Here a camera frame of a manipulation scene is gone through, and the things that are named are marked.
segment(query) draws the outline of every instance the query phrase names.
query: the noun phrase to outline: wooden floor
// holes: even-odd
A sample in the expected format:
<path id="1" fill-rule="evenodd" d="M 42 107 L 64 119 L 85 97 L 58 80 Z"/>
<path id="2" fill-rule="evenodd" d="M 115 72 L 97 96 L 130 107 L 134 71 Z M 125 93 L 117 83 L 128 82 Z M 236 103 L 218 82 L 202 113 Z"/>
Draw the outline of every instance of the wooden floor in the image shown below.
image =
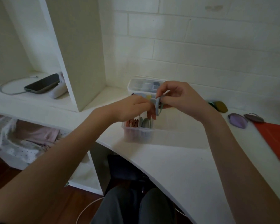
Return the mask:
<path id="1" fill-rule="evenodd" d="M 10 168 L 2 159 L 0 159 L 0 188 L 7 184 L 21 171 L 18 169 Z M 122 184 L 120 180 L 110 181 L 108 189 Z M 94 200 L 102 196 L 84 191 L 82 189 L 67 186 L 62 189 L 57 196 L 54 203 L 50 206 L 48 211 L 43 216 L 40 224 L 75 224 L 80 212 Z M 78 224 L 89 224 L 101 200 L 89 206 L 79 218 Z M 177 224 L 191 224 L 190 220 L 179 214 L 177 215 Z"/>

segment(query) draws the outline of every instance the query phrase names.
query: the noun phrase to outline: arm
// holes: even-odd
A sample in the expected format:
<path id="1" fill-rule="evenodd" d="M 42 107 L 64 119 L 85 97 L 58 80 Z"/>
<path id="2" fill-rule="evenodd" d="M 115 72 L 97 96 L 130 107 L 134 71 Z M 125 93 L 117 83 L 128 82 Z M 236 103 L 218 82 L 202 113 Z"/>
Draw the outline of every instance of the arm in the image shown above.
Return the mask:
<path id="1" fill-rule="evenodd" d="M 157 97 L 200 121 L 208 137 L 224 192 L 236 223 L 280 223 L 280 200 L 234 138 L 221 114 L 188 84 L 168 81 Z"/>
<path id="2" fill-rule="evenodd" d="M 0 222 L 37 223 L 96 139 L 111 124 L 145 111 L 156 118 L 153 104 L 137 95 L 93 110 L 66 138 L 0 189 Z"/>

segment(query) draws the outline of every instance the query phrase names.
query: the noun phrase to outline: smartphone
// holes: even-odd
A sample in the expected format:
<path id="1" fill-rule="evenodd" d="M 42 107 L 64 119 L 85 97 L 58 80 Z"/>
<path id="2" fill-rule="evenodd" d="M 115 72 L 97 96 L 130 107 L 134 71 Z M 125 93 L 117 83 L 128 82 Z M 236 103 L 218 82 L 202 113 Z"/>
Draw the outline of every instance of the smartphone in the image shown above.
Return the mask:
<path id="1" fill-rule="evenodd" d="M 28 86 L 25 86 L 24 90 L 36 94 L 45 93 L 49 89 L 52 89 L 53 87 L 57 86 L 58 83 L 59 83 L 59 75 L 56 73 L 56 74 L 49 75 L 48 77 L 45 77 L 34 83 L 31 83 Z"/>

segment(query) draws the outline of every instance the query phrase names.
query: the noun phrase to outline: left hand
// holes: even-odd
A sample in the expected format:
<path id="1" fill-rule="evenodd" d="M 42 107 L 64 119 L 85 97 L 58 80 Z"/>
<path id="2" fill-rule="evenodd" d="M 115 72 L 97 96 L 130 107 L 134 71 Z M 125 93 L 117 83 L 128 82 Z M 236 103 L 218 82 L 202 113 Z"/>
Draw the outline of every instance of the left hand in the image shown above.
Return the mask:
<path id="1" fill-rule="evenodd" d="M 147 111 L 147 118 L 156 119 L 156 109 L 153 103 L 142 96 L 133 94 L 120 101 L 106 105 L 115 122 L 125 122 Z"/>

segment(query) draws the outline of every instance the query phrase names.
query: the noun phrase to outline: orange folder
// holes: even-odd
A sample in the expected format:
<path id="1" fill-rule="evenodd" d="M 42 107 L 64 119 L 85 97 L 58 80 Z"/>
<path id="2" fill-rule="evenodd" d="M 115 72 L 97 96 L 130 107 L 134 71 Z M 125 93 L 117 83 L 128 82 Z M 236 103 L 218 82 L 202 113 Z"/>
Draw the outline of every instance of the orange folder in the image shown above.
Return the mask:
<path id="1" fill-rule="evenodd" d="M 280 125 L 266 122 L 254 125 L 280 160 Z"/>

